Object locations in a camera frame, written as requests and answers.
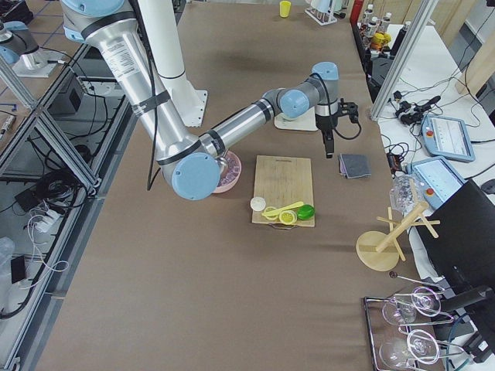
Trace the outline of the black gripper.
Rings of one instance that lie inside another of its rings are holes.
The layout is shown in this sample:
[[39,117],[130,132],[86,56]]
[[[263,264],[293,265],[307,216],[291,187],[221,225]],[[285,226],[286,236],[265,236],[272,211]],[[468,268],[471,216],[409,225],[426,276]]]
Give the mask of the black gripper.
[[332,158],[334,154],[333,130],[338,125],[339,117],[336,114],[330,116],[316,114],[315,119],[316,127],[322,132],[326,158]]

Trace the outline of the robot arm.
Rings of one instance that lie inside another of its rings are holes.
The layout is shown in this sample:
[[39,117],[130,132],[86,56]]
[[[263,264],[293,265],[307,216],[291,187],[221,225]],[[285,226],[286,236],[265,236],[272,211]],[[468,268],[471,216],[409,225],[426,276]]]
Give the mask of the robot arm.
[[189,132],[203,97],[186,79],[176,16],[169,1],[64,1],[68,39],[98,49],[152,139],[153,162],[176,194],[189,200],[217,188],[229,147],[279,114],[339,110],[336,64],[317,63],[297,87],[266,92],[202,135]]

